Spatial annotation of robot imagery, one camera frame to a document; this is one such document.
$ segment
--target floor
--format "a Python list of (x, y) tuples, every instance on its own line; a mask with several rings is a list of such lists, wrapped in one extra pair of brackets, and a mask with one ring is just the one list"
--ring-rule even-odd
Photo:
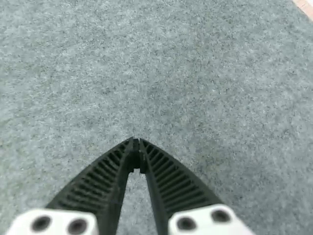
[(311, 20), (313, 20), (313, 0), (293, 1)]
[[(0, 233), (135, 136), (256, 234), (311, 234), (312, 68), (291, 0), (0, 1)], [(138, 172), (118, 234), (156, 234)]]

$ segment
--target gray carpet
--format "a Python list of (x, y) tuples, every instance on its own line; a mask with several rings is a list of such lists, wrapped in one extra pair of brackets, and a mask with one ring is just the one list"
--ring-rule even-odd
[[(291, 0), (1, 0), (0, 232), (124, 139), (259, 235), (313, 231), (313, 23)], [(119, 235), (156, 234), (130, 176)]]

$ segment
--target screw hole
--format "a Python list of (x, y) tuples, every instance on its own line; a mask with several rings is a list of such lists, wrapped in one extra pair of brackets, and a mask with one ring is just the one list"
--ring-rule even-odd
[(192, 230), (196, 228), (196, 223), (189, 217), (184, 217), (178, 220), (177, 226), (180, 230)]
[(222, 211), (222, 210), (218, 210), (218, 211), (213, 212), (212, 213), (212, 218), (213, 218), (213, 220), (215, 222), (222, 222), (222, 223), (224, 223), (224, 222), (230, 221), (229, 215), (226, 212)]
[(82, 234), (87, 228), (87, 222), (83, 219), (75, 219), (68, 226), (68, 232), (72, 235)]
[(41, 216), (33, 222), (31, 228), (35, 232), (41, 232), (49, 227), (50, 222), (51, 222), (50, 217)]

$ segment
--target black plastic claw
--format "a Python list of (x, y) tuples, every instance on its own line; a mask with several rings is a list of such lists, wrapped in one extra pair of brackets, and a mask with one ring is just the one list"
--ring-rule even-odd
[(115, 234), (127, 178), (134, 168), (146, 174), (158, 234), (179, 211), (221, 203), (189, 169), (145, 140), (130, 138), (103, 154), (47, 205), (47, 208), (91, 212), (99, 234)]
[(222, 203), (189, 169), (145, 140), (140, 151), (146, 161), (146, 179), (158, 234), (167, 234), (168, 220), (180, 211)]
[(134, 145), (138, 146), (138, 140), (130, 138), (103, 154), (46, 207), (91, 212), (97, 218), (99, 234), (115, 234), (128, 174), (139, 168)]

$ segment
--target carpet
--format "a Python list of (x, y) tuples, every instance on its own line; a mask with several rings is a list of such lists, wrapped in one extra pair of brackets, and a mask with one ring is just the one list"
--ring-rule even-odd
[[(135, 136), (256, 234), (309, 234), (312, 68), (291, 0), (0, 1), (0, 232)], [(138, 172), (118, 234), (157, 234)]]

